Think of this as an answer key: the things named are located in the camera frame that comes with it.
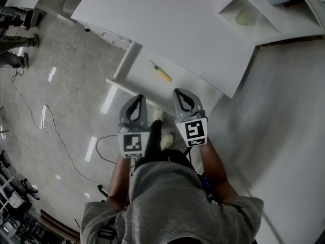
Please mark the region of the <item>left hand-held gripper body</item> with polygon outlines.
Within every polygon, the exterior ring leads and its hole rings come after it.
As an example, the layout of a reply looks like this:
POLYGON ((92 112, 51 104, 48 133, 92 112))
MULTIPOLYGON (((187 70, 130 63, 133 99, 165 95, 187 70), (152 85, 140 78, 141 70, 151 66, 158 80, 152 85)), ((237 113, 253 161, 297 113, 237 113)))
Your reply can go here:
POLYGON ((144 157, 150 127, 120 123, 118 128, 117 138, 122 156, 124 158, 144 157))

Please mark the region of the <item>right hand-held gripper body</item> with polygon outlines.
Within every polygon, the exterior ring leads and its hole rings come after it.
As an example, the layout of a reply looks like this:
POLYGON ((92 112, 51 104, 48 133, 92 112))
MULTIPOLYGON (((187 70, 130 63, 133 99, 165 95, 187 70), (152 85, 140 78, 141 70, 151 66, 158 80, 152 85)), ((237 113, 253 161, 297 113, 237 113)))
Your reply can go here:
POLYGON ((208 119, 204 110, 199 110, 184 118, 175 120, 175 125, 187 147, 199 146, 207 143, 208 119))

